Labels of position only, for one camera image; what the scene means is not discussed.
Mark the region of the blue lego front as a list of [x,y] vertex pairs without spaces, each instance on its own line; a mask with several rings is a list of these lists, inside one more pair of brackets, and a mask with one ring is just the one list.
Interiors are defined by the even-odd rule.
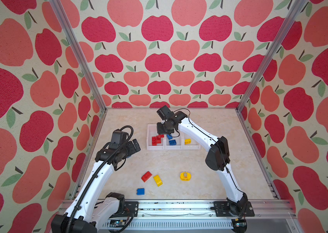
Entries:
[[136,190],[136,195],[141,196],[145,194],[145,189],[144,188],[138,188]]

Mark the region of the round yellow lego piece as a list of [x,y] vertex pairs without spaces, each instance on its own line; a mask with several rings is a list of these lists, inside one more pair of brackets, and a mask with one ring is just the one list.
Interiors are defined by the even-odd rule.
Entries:
[[182,181],[190,181],[191,180],[191,174],[189,173],[189,172],[182,172],[181,174],[180,174],[180,179],[182,180]]

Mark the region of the aluminium front rail frame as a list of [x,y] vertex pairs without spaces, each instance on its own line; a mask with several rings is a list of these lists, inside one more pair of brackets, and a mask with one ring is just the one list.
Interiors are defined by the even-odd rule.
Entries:
[[[139,202],[137,217],[122,233],[300,233],[302,228],[290,203],[284,200],[253,200],[254,217],[217,217],[210,208],[224,200],[125,200]],[[62,203],[58,215],[73,202]],[[110,218],[96,233],[115,233],[126,218]]]

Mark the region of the white plastic bin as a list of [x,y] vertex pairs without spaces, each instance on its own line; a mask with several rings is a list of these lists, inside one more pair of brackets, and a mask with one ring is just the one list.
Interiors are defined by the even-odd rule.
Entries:
[[[183,149],[183,150],[199,150],[199,149],[201,149],[201,145],[197,142],[197,141],[195,141],[191,136],[189,136],[188,134],[186,134],[186,133],[183,133],[183,132],[181,132],[180,133],[181,134],[181,148]],[[186,140],[186,139],[191,139],[191,144],[189,144],[189,145],[185,145],[184,144],[184,140]]]
[[164,150],[167,143],[166,136],[157,133],[156,124],[148,124],[146,147],[148,150]]
[[172,137],[171,135],[166,135],[165,150],[180,150],[182,149],[182,136],[178,134],[176,137]]

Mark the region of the middle white plastic bin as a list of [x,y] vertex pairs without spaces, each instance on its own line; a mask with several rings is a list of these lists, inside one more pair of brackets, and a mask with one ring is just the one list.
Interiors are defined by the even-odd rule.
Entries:
[[166,135],[165,150],[180,150],[182,149],[182,136],[178,134],[176,137],[172,137],[171,135]]

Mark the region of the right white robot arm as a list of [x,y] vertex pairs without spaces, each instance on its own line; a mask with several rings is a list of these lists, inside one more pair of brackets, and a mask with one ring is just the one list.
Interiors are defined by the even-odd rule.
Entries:
[[205,159],[206,165],[216,171],[225,188],[227,202],[230,211],[234,216],[244,214],[248,203],[248,197],[241,191],[233,174],[230,158],[228,140],[224,137],[217,137],[190,119],[189,114],[183,113],[180,109],[171,111],[166,105],[157,110],[161,122],[157,123],[159,135],[171,135],[174,132],[185,133],[204,147],[208,153]]

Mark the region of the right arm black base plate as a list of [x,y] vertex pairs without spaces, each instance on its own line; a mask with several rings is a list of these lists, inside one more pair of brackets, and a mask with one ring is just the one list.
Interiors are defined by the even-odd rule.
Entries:
[[247,202],[246,206],[238,213],[232,212],[228,202],[216,201],[213,207],[210,208],[216,213],[217,217],[254,217],[254,209],[251,202]]

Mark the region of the left white plastic bin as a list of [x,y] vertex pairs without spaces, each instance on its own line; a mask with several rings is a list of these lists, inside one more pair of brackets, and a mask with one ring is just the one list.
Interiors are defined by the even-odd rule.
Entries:
[[157,133],[156,124],[148,124],[146,147],[148,150],[164,150],[167,143],[166,136]]

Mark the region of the right white plastic bin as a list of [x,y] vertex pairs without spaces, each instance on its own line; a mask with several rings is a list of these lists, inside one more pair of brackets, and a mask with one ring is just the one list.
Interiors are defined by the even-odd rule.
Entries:
[[[181,134],[181,148],[183,149],[183,150],[199,150],[199,149],[201,149],[201,145],[197,142],[197,141],[195,141],[191,136],[189,136],[188,134],[186,134],[186,133],[183,133],[183,132],[181,132],[180,133]],[[189,145],[185,145],[184,144],[184,140],[186,140],[186,139],[191,139],[191,144],[189,144]]]

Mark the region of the left aluminium corner post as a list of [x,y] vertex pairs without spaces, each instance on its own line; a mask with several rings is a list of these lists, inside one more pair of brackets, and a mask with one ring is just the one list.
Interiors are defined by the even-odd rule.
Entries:
[[97,85],[97,82],[92,74],[92,71],[90,70],[88,63],[86,61],[86,57],[81,49],[81,46],[79,45],[78,40],[75,37],[75,34],[73,32],[73,28],[71,27],[70,21],[67,17],[66,11],[62,6],[61,1],[49,1],[52,9],[66,35],[66,38],[72,48],[72,51],[75,55],[75,58],[79,64],[79,67],[81,71],[83,72],[86,81],[91,88],[91,92],[94,95],[97,104],[99,105],[102,113],[107,112],[107,107],[105,105],[105,102],[101,96],[101,93],[99,91],[99,87]]

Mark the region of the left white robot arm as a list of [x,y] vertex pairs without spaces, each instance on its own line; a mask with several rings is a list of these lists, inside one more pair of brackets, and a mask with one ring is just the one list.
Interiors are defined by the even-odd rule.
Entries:
[[125,164],[128,157],[141,150],[134,129],[130,125],[113,131],[111,140],[97,152],[92,171],[81,191],[62,215],[56,215],[51,222],[54,233],[96,233],[110,218],[126,218],[114,230],[123,232],[132,222],[135,214],[125,205],[123,194],[111,192],[96,206],[97,200],[118,163]]

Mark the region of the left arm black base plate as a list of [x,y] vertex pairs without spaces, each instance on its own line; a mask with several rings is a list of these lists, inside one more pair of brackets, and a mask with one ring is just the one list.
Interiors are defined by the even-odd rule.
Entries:
[[110,218],[124,217],[124,216],[128,216],[128,215],[137,217],[138,209],[139,209],[139,202],[125,201],[124,206],[119,207],[118,212],[113,214],[112,216],[110,216]]

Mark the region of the right aluminium corner post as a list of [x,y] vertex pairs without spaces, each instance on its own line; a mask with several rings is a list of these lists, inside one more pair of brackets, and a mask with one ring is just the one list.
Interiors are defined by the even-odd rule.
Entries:
[[264,56],[256,74],[254,74],[250,85],[248,86],[245,94],[242,96],[241,101],[239,102],[238,107],[236,108],[236,113],[240,114],[243,108],[245,107],[247,101],[250,99],[251,94],[253,93],[257,83],[259,82],[260,78],[263,76],[264,72],[268,68],[269,64],[271,63],[275,53],[280,48],[283,40],[286,38],[289,30],[293,26],[296,18],[301,13],[304,6],[308,3],[308,1],[304,0],[297,0],[293,3],[292,7],[288,11],[286,18],[284,19],[282,26],[277,32],[275,39],[272,41],[271,46],[267,50],[267,53]]

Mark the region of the aluminium corner post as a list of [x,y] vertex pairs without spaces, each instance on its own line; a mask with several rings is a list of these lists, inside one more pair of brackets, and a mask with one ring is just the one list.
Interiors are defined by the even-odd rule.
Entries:
[[86,57],[81,49],[81,46],[79,45],[78,40],[75,37],[75,34],[73,32],[73,28],[71,27],[70,21],[67,17],[66,11],[62,6],[61,1],[49,1],[52,9],[66,35],[66,38],[72,48],[72,51],[75,55],[75,58],[79,64],[79,67],[81,71],[83,72],[86,81],[91,88],[91,92],[94,95],[97,104],[99,105],[102,113],[107,112],[107,107],[105,105],[105,102],[101,96],[101,93],[99,91],[99,87],[97,85],[97,82],[92,74],[92,71],[90,70],[88,63],[86,61]]
[[308,1],[304,0],[297,0],[293,3],[292,7],[288,11],[286,18],[284,19],[282,26],[277,32],[275,39],[272,41],[271,46],[267,50],[267,53],[264,56],[256,74],[254,74],[250,85],[248,86],[245,94],[242,96],[241,101],[239,102],[238,107],[236,108],[236,113],[240,114],[243,108],[245,107],[247,101],[250,99],[251,94],[253,93],[257,83],[259,82],[260,78],[263,76],[264,72],[268,68],[269,64],[271,63],[275,53],[280,48],[283,40],[286,38],[289,30],[293,26],[296,18],[301,13],[304,6],[308,3]]

